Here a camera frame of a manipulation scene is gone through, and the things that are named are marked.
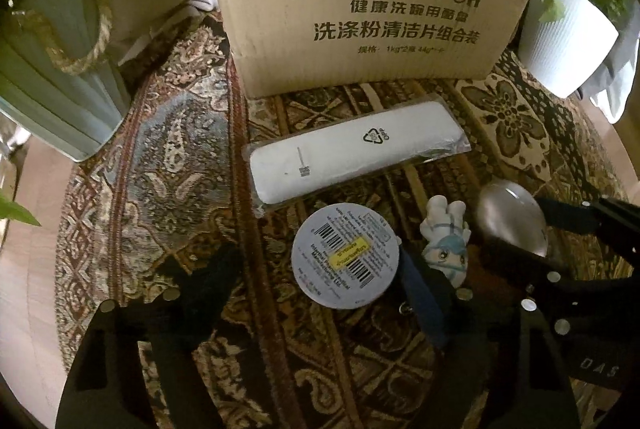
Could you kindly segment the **white long packaged item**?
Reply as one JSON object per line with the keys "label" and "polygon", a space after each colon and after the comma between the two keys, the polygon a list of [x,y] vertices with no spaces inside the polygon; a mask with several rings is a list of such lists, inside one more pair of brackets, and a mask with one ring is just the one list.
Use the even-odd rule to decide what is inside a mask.
{"label": "white long packaged item", "polygon": [[244,147],[244,196],[260,218],[285,204],[405,163],[465,154],[471,142],[435,94]]}

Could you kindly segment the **white ribbed plant pot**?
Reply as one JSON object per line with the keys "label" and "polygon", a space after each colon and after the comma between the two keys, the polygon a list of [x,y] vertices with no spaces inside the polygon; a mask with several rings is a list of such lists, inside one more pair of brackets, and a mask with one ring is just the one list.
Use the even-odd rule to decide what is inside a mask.
{"label": "white ribbed plant pot", "polygon": [[529,0],[518,58],[544,88],[567,98],[601,65],[617,37],[589,0]]}

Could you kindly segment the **patterned persian rug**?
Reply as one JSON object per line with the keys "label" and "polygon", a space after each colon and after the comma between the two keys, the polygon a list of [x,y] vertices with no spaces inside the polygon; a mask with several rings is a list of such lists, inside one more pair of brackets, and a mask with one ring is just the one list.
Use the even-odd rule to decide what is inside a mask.
{"label": "patterned persian rug", "polygon": [[[485,81],[409,80],[247,100],[216,13],[156,36],[122,65],[134,91],[114,137],[74,169],[58,229],[55,316],[73,363],[99,304],[150,302],[224,244],[245,251],[220,324],[195,350],[231,428],[408,428],[435,389],[436,353],[400,290],[332,310],[296,282],[291,253],[307,219],[336,202],[374,210],[409,244],[434,195],[475,204],[506,178],[566,202],[627,193],[574,100],[548,93],[511,52]],[[471,148],[331,187],[280,208],[255,206],[250,146],[440,97]]]}

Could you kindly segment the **grey green flower pot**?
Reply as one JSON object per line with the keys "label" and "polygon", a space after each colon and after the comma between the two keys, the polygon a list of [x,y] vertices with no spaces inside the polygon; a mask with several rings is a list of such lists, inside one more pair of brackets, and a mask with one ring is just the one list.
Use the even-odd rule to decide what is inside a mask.
{"label": "grey green flower pot", "polygon": [[111,140],[131,105],[107,49],[110,0],[24,0],[1,21],[1,112],[76,162]]}

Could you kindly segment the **small nurse doll keychain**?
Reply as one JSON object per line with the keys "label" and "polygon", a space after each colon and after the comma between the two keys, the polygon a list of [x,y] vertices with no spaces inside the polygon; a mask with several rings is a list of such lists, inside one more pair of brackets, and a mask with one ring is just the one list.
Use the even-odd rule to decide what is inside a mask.
{"label": "small nurse doll keychain", "polygon": [[427,201],[426,217],[420,224],[426,239],[422,258],[431,269],[444,273],[454,288],[462,286],[469,266],[466,246],[471,230],[464,219],[465,211],[463,201],[435,195]]}

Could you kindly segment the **silver oval stone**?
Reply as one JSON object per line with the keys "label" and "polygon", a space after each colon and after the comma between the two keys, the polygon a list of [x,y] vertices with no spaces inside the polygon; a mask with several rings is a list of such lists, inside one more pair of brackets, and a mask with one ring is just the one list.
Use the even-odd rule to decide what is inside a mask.
{"label": "silver oval stone", "polygon": [[477,198],[475,220],[482,234],[545,258],[547,222],[536,199],[521,185],[497,180]]}

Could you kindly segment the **round tin with label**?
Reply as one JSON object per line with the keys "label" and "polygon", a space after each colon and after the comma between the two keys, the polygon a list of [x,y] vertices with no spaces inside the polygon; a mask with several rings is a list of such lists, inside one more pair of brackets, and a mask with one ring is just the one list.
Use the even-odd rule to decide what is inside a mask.
{"label": "round tin with label", "polygon": [[322,307],[351,310],[368,305],[390,287],[398,271],[400,240],[382,215],[361,204],[329,204],[297,231],[293,275]]}

